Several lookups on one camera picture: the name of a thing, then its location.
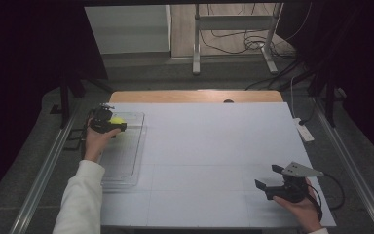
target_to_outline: metal frame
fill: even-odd
[[[353,159],[348,148],[339,136],[338,131],[335,128],[333,128],[330,125],[330,123],[326,120],[326,116],[323,114],[324,108],[321,102],[316,101],[314,97],[313,101],[317,105],[317,115],[321,123],[323,124],[330,140],[332,141],[333,146],[335,147],[339,155],[339,158],[341,159],[342,165],[348,172],[348,175],[351,178],[352,183],[354,184],[357,190],[357,193],[362,199],[363,204],[365,205],[374,222],[374,193],[372,192],[372,189],[369,187],[363,175],[360,173],[359,168],[356,166],[355,160]]]
[[[200,74],[200,30],[269,30],[266,41],[260,49],[269,67],[270,73],[277,74],[278,69],[272,60],[270,45],[278,24],[282,3],[278,3],[272,16],[200,16],[199,4],[196,4],[193,74]]]
[[[56,136],[56,141],[54,142],[51,150],[45,159],[38,175],[33,182],[31,189],[26,196],[25,201],[20,208],[17,218],[14,221],[14,224],[9,233],[25,233],[26,229],[29,226],[29,223],[35,213],[35,210],[38,206],[39,201],[41,200],[42,194],[44,193],[45,188],[47,187],[48,180],[51,177],[54,166],[56,165],[57,159],[62,147],[68,138],[69,131],[74,124],[78,110],[81,108],[81,101],[78,101],[75,106],[69,121],[66,123],[66,126],[61,129]]]

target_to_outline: sleeve cuff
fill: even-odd
[[[327,229],[326,228],[321,228],[318,231],[310,232],[309,234],[327,234]]]
[[[78,167],[76,176],[89,177],[97,181],[101,181],[104,176],[105,169],[102,168],[98,163],[82,160]]]

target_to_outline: white sleeve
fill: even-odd
[[[310,232],[309,234],[328,234],[328,232],[327,232],[326,228],[321,228],[320,230],[314,231],[314,232]]]
[[[100,233],[101,180],[105,170],[82,160],[77,174],[68,180],[53,233]]]

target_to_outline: metal rail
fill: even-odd
[[[333,146],[335,147],[344,168],[348,172],[348,175],[350,176],[357,193],[362,199],[366,209],[368,210],[374,222],[374,193],[372,192],[372,189],[369,187],[363,175],[360,173],[360,170],[356,166],[354,158],[352,157],[348,148],[339,136],[338,131],[336,130],[336,128],[331,127],[329,122],[326,120],[326,117],[323,114],[324,108],[321,102],[316,101],[314,98],[313,101],[316,104],[317,115],[321,123],[323,124],[326,132],[328,133],[329,138],[332,141]]]
[[[31,189],[28,192],[28,195],[26,196],[25,201],[22,204],[22,207],[20,208],[18,216],[15,219],[14,224],[9,232],[10,234],[25,233],[26,229],[28,228],[33,214],[35,213],[35,210],[38,206],[38,203],[41,200],[42,194],[47,187],[48,180],[51,177],[58,156],[62,151],[63,144],[68,138],[68,133],[72,128],[78,110],[80,108],[81,101],[78,101],[69,118],[69,121],[56,136],[56,141],[54,142],[49,154],[47,155],[47,158],[45,159],[38,175],[35,178],[35,181],[31,186]]]

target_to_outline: metal stand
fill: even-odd
[[[270,45],[278,24],[282,3],[278,3],[272,16],[200,16],[199,4],[196,4],[195,38],[193,54],[193,74],[200,74],[200,30],[269,30],[266,42],[261,48],[270,73],[277,74],[278,69],[272,60]]]

